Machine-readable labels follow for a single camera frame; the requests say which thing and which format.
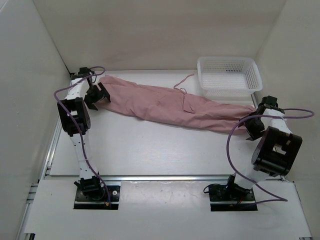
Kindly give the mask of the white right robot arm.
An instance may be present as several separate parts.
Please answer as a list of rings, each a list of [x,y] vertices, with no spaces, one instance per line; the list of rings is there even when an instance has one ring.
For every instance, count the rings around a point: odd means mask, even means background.
[[[268,177],[286,176],[302,145],[302,137],[293,134],[285,120],[285,110],[277,98],[265,96],[258,108],[239,121],[249,134],[249,140],[259,139],[251,163],[244,173],[236,171],[228,179],[224,193],[230,200],[245,197],[253,185]]]

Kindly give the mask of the pink trousers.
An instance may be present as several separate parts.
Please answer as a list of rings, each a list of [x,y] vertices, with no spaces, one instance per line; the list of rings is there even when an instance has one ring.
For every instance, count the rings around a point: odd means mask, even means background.
[[[106,75],[99,80],[110,94],[97,106],[145,121],[229,133],[238,121],[255,111],[251,105],[224,104],[176,87],[137,84]]]

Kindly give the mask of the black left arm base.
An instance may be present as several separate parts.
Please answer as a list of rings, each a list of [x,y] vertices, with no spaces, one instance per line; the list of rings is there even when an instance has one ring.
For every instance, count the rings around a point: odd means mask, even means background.
[[[108,185],[110,202],[108,194],[102,187],[101,190],[95,190],[92,193],[83,192],[80,184],[77,183],[77,190],[74,198],[73,208],[75,210],[118,210],[120,202],[121,186]]]

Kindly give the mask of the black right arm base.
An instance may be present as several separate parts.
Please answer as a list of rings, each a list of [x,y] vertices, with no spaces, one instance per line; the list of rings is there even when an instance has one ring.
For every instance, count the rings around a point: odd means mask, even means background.
[[[253,190],[233,192],[226,185],[213,183],[203,189],[209,195],[211,212],[254,212],[258,210]]]

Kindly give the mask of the aluminium table edge rail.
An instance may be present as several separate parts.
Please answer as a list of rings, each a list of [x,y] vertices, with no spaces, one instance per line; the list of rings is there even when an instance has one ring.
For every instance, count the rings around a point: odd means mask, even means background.
[[[108,182],[120,181],[227,181],[229,174],[225,175],[103,175],[102,179]],[[50,175],[41,180],[78,180],[76,175]],[[270,181],[283,180],[281,177],[267,178]]]

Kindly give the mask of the white plastic basket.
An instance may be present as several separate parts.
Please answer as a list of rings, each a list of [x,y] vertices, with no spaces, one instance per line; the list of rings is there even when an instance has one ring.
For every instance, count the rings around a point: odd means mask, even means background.
[[[202,95],[208,99],[241,99],[263,89],[258,66],[250,57],[199,57],[197,75]]]

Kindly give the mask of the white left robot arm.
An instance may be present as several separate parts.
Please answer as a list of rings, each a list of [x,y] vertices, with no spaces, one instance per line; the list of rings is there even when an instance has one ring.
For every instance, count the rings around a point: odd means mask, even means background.
[[[71,76],[68,87],[57,89],[53,96],[57,102],[60,122],[68,134],[77,157],[80,179],[74,184],[84,196],[94,201],[105,200],[111,203],[110,191],[99,174],[98,169],[90,163],[92,159],[89,129],[91,119],[88,110],[97,110],[95,103],[101,100],[110,101],[109,92],[102,83],[96,83],[99,76],[94,67],[81,67],[78,73]]]

